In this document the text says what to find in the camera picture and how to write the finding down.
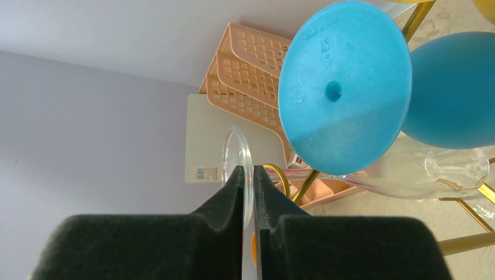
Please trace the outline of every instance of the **gold metal rod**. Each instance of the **gold metal rod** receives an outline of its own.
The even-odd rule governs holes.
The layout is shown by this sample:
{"label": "gold metal rod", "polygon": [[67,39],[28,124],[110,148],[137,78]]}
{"label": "gold metal rod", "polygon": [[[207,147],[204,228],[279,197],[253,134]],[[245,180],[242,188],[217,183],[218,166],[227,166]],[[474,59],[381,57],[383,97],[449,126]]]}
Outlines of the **gold metal rod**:
{"label": "gold metal rod", "polygon": [[492,245],[495,245],[495,232],[487,232],[438,242],[440,251],[444,256],[450,256]]}
{"label": "gold metal rod", "polygon": [[440,201],[456,201],[460,206],[466,210],[467,213],[473,217],[474,220],[476,220],[487,232],[492,232],[493,228],[483,220],[469,205],[464,202],[464,200],[457,198],[457,197],[443,197],[439,199]]}
{"label": "gold metal rod", "polygon": [[301,200],[302,196],[308,191],[311,184],[316,180],[318,174],[320,174],[320,171],[317,171],[315,169],[311,170],[311,172],[308,174],[308,176],[306,177],[306,179],[302,183],[299,190],[297,190],[297,192],[295,193],[295,195],[292,199],[292,201],[294,203],[297,204]]}
{"label": "gold metal rod", "polygon": [[413,14],[409,20],[407,20],[406,25],[404,25],[404,28],[402,29],[402,34],[404,34],[406,42],[411,40],[418,27],[421,25],[421,22],[423,22],[424,18],[431,10],[431,7],[433,7],[433,4],[435,4],[435,1],[419,3],[416,6]]}
{"label": "gold metal rod", "polygon": [[277,173],[278,177],[280,178],[280,181],[282,182],[282,187],[284,188],[284,194],[288,198],[290,198],[291,197],[291,188],[290,188],[289,180],[287,180],[287,176],[284,174],[282,169],[280,169],[280,167],[278,167],[272,163],[264,164],[263,167],[265,169],[272,169],[275,173]]}
{"label": "gold metal rod", "polygon": [[488,198],[491,203],[495,204],[495,190],[488,184],[483,184],[478,191]]}

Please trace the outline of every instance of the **label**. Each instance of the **label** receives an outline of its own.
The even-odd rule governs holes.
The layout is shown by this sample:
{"label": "label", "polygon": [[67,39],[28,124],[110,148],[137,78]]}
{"label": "label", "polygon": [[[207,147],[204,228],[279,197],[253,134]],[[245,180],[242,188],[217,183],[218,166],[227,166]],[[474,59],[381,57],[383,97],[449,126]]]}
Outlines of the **label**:
{"label": "label", "polygon": [[221,170],[220,166],[195,166],[192,179],[194,182],[220,182]]}

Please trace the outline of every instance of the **white wall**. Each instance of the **white wall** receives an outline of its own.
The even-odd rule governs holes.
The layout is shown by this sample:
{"label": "white wall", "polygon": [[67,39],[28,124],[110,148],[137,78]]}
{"label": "white wall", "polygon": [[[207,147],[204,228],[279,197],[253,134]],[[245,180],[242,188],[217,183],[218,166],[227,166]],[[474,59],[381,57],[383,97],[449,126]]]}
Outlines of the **white wall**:
{"label": "white wall", "polygon": [[51,230],[82,213],[186,213],[196,88],[0,52],[0,279],[26,279]]}

